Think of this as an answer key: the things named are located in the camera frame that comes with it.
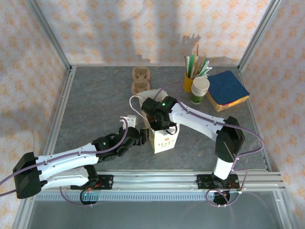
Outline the stack of pulp cup carriers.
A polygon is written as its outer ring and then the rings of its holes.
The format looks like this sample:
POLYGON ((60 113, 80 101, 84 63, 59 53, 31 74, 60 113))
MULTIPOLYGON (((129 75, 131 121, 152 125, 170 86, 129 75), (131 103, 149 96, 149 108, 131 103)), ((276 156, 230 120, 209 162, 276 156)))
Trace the stack of pulp cup carriers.
POLYGON ((132 94, 137 95, 143 91, 151 89, 150 85, 150 70, 144 66, 134 67, 132 70, 132 94))

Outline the white paper takeout bag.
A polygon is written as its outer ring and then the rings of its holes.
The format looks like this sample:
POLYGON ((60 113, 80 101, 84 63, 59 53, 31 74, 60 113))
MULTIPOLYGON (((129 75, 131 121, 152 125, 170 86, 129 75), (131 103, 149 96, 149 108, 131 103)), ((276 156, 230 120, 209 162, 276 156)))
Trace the white paper takeout bag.
MULTIPOLYGON (((146 98, 150 97, 153 99, 159 91, 160 89, 148 90, 133 96, 138 98, 141 107, 146 98)), ((155 154, 174 148, 180 131, 179 124, 177 124, 176 127, 170 127, 168 130, 159 130, 157 129, 155 122, 148 122, 146 113, 143 111, 140 113, 136 111, 136 113, 141 114, 144 126, 149 129, 149 140, 155 154)))

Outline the stack of paper cups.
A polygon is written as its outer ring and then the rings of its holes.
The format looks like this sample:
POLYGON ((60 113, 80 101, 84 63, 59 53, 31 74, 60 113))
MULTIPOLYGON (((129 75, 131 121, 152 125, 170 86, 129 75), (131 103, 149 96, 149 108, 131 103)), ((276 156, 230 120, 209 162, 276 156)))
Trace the stack of paper cups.
POLYGON ((191 86, 191 102, 194 104, 199 104, 208 92, 209 87, 210 82, 206 77, 195 78, 191 86))

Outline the aluminium side rail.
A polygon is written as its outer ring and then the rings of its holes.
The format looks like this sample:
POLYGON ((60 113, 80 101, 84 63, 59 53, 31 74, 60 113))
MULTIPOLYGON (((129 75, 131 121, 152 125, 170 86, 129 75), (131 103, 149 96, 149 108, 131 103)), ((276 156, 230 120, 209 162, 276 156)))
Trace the aluminium side rail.
POLYGON ((59 130, 60 130, 60 126, 61 126, 61 122, 63 119, 64 111, 66 108, 71 86, 73 83, 75 71, 76 71, 76 66, 73 66, 67 72, 67 75, 66 75, 66 78, 65 78, 64 84, 62 86, 60 96, 59 96, 59 100, 57 102, 56 112, 55 112, 54 119, 53 119, 53 122, 52 122, 52 125, 50 128, 50 131, 49 131, 49 136, 47 138, 46 146, 42 153, 43 156, 52 156, 53 155, 55 145, 57 142, 57 138, 58 138, 58 134, 59 134, 59 130))

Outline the aluminium frame post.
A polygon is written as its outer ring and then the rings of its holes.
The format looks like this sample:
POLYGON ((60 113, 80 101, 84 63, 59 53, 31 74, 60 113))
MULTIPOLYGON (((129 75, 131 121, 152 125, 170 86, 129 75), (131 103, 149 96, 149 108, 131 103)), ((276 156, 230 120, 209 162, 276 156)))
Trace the aluminium frame post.
POLYGON ((42 28, 43 32, 47 36, 52 47, 55 49, 61 63, 63 64, 65 69, 70 72, 72 66, 69 63, 63 49, 61 48, 60 43, 58 42, 55 34, 53 33, 51 26, 47 22, 40 6, 38 5, 37 0, 25 0, 25 1, 27 2, 27 4, 28 4, 29 8, 31 9, 31 11, 33 12, 34 16, 36 17, 40 27, 42 28))
POLYGON ((281 189, 273 193, 283 229, 299 229, 287 191, 281 189))
POLYGON ((21 201, 12 229, 27 229, 34 203, 35 197, 21 201))
POLYGON ((272 20, 277 14, 283 0, 271 0, 269 6, 267 7, 266 12, 263 15, 262 20, 260 21, 255 33, 247 46, 237 68, 239 72, 243 72, 246 69, 247 64, 249 63, 251 57, 253 56, 255 50, 257 49, 260 41, 263 39, 263 36, 267 32, 272 20))

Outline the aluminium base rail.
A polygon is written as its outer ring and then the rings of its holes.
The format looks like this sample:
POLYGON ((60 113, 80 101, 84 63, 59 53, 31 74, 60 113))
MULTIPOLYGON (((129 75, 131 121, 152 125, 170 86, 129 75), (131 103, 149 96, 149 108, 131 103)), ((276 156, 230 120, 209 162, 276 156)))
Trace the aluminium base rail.
MULTIPOLYGON (((112 190, 120 191, 199 191, 196 178, 198 174, 211 174, 208 171, 98 171, 97 175, 113 175, 112 190)), ((285 187, 278 172, 236 171, 240 189, 229 191, 273 191, 285 187)), ((70 186, 59 186, 70 189, 70 186)))

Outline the stack of coloured napkins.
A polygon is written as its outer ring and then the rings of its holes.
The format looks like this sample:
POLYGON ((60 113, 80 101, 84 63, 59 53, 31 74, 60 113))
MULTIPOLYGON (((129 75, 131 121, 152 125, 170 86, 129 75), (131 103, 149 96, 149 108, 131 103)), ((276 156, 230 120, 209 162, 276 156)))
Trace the stack of coloured napkins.
POLYGON ((208 91, 219 105, 230 104, 250 95, 232 71, 210 75, 208 80, 210 82, 208 91))

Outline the yellow holder cup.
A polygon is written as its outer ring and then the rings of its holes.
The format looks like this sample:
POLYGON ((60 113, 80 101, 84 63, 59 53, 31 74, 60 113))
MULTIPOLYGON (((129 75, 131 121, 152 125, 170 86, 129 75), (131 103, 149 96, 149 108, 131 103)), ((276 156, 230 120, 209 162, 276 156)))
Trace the yellow holder cup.
POLYGON ((184 74, 183 89, 186 92, 191 93, 192 92, 192 84, 193 84, 193 80, 190 79, 189 77, 187 77, 187 73, 185 73, 184 74))

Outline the wooden stir stick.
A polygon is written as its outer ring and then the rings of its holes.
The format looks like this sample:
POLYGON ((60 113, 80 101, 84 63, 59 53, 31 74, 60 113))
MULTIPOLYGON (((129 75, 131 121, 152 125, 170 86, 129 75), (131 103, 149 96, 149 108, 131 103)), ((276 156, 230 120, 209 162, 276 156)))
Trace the wooden stir stick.
POLYGON ((202 57, 202 61, 201 61, 200 66, 198 68, 198 73, 200 73, 202 71, 205 63, 206 63, 206 55, 202 57))
POLYGON ((198 74, 198 59, 199 59, 199 44, 196 45, 196 57, 195 57, 195 71, 194 76, 198 74))

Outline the colourful paper napkin stack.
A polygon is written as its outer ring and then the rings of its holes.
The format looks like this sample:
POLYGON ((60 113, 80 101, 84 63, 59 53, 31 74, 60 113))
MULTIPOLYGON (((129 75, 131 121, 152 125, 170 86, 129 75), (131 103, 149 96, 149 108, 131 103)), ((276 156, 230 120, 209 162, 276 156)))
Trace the colourful paper napkin stack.
POLYGON ((223 111, 225 109, 228 109, 230 107, 233 107, 237 104, 241 104, 243 102, 245 102, 249 96, 245 96, 245 97, 242 97, 236 101, 233 101, 231 103, 228 103, 228 104, 218 104, 213 98, 212 96, 210 95, 210 92, 207 92, 206 94, 206 97, 208 98, 208 100, 210 101, 210 103, 212 104, 212 106, 214 107, 214 109, 216 110, 216 112, 220 112, 220 111, 223 111))

